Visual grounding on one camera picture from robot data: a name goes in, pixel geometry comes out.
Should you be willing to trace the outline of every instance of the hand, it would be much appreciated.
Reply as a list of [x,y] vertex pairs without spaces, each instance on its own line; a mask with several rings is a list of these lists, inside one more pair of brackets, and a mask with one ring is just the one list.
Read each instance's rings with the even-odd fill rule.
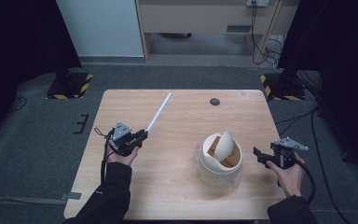
[[[296,159],[304,163],[304,161],[295,153]],[[296,195],[301,196],[301,181],[304,176],[304,170],[298,164],[283,170],[272,161],[267,161],[269,168],[278,176],[281,188],[286,198]]]
[[113,149],[110,147],[110,144],[108,144],[107,155],[111,154],[112,152],[113,153],[107,158],[107,162],[120,162],[125,165],[131,166],[135,157],[138,156],[138,150],[139,147],[136,147],[129,156],[122,157],[117,153],[113,152]]

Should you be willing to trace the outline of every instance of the black sleeve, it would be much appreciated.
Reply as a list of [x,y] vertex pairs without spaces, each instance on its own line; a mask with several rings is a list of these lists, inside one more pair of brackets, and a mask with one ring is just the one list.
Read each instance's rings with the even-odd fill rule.
[[271,224],[314,224],[315,216],[302,197],[292,196],[267,210]]
[[99,186],[76,217],[67,219],[72,223],[121,223],[130,205],[132,169],[119,162],[106,165],[105,183]]

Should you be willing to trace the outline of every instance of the white stick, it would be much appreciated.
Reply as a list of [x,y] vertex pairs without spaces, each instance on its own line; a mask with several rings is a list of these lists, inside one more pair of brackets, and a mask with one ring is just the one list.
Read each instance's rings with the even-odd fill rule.
[[159,107],[159,110],[157,112],[157,114],[155,115],[155,117],[153,117],[152,121],[150,122],[149,126],[147,127],[146,131],[148,132],[154,125],[154,123],[156,122],[156,119],[158,118],[159,114],[161,113],[161,111],[164,109],[165,105],[167,104],[167,102],[170,100],[172,95],[172,92],[168,93],[167,97],[165,98],[164,102],[162,103],[162,105]]

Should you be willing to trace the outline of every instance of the power strip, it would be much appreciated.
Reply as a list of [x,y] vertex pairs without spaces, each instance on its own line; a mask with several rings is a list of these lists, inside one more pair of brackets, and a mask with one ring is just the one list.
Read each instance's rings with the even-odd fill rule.
[[254,7],[255,5],[257,5],[258,7],[268,7],[269,0],[247,0],[247,7]]

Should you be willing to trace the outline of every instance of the yellow and black tape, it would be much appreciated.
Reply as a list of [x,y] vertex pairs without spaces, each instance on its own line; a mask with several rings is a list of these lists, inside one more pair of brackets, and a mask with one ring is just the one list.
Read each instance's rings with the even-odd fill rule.
[[294,96],[294,95],[273,96],[271,87],[267,83],[266,77],[260,76],[260,79],[261,82],[263,83],[264,90],[266,91],[266,95],[269,100],[292,100],[292,101],[306,100],[304,96]]
[[83,82],[80,92],[77,92],[75,94],[57,93],[57,94],[48,95],[46,98],[47,99],[58,99],[58,100],[82,98],[84,96],[84,94],[86,93],[87,88],[89,87],[92,77],[93,77],[92,74],[87,75],[86,79]]

